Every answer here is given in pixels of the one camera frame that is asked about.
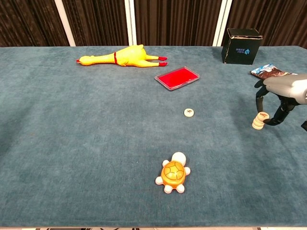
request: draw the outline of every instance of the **blue felt tablecloth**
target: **blue felt tablecloth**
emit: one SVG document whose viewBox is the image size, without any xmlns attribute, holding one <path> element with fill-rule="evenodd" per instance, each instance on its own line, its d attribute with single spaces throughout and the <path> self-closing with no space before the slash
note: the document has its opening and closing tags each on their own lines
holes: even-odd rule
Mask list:
<svg viewBox="0 0 307 230">
<path fill-rule="evenodd" d="M 307 106 L 254 130 L 249 74 L 306 73 L 305 49 L 261 47 L 252 66 L 175 46 L 145 47 L 166 67 L 75 63 L 121 48 L 0 48 L 0 226 L 307 226 Z M 154 79 L 182 66 L 200 79 L 172 92 Z M 271 116 L 278 105 L 265 97 Z M 154 181 L 176 151 L 191 174 L 166 195 Z"/>
</svg>

